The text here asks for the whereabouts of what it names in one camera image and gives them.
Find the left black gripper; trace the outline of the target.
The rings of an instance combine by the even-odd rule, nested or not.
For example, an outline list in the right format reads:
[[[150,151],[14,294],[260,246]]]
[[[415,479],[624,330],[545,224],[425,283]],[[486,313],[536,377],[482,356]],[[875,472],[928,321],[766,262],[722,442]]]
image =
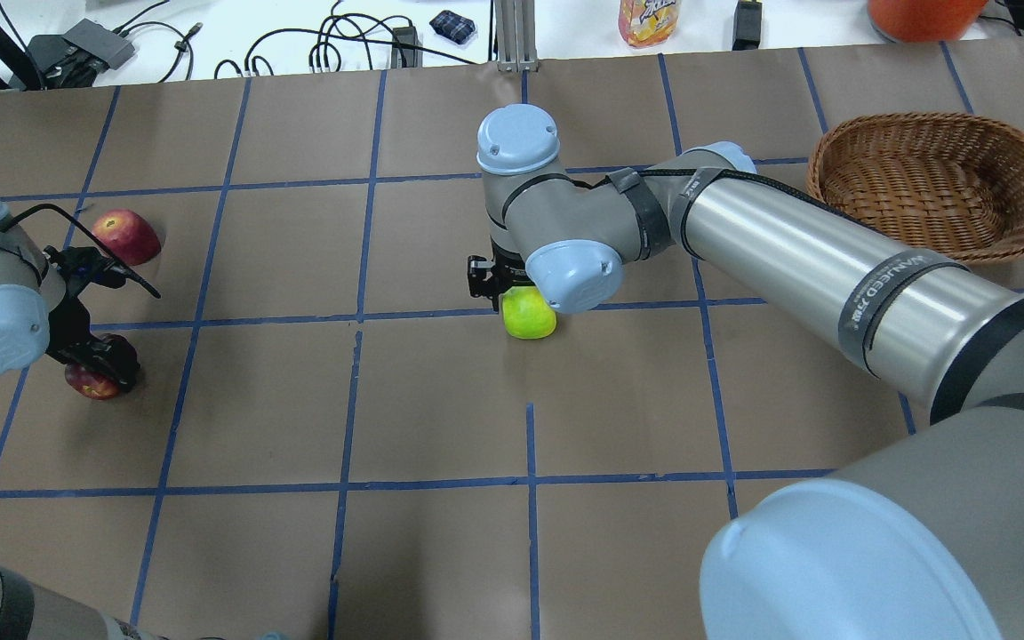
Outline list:
[[[91,332],[89,309],[80,300],[90,286],[117,289],[129,279],[127,267],[97,247],[44,248],[52,275],[61,280],[65,294],[49,313],[50,343],[46,354],[60,364],[81,364],[117,381],[124,393],[137,386],[141,365],[137,349],[117,333]]]

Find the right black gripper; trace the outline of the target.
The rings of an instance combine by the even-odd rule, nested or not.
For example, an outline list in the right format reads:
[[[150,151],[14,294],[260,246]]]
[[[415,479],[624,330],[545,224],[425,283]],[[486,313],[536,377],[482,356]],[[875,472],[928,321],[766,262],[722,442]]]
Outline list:
[[[467,257],[468,295],[472,299],[497,302],[500,296],[515,287],[532,286],[524,260],[517,254],[496,252],[492,258],[481,255]]]

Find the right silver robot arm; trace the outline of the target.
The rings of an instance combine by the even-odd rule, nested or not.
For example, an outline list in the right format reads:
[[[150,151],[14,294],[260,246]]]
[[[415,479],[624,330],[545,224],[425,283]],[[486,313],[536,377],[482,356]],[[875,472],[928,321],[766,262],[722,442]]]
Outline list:
[[[468,291],[535,284],[565,315],[678,244],[788,312],[931,424],[773,492],[708,544],[710,639],[1024,639],[1024,294],[757,174],[731,142],[598,185],[540,106],[476,134],[494,260]]]

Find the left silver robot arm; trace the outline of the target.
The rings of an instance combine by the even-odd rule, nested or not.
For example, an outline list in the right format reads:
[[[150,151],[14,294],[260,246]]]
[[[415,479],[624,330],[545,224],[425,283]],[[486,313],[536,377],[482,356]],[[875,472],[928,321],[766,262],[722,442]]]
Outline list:
[[[76,365],[113,382],[118,394],[137,386],[141,365],[130,341],[91,332],[80,296],[91,284],[110,289],[134,281],[151,295],[156,288],[101,242],[65,250],[40,247],[22,223],[49,203],[12,214],[0,199],[0,374],[29,368],[41,357]]]

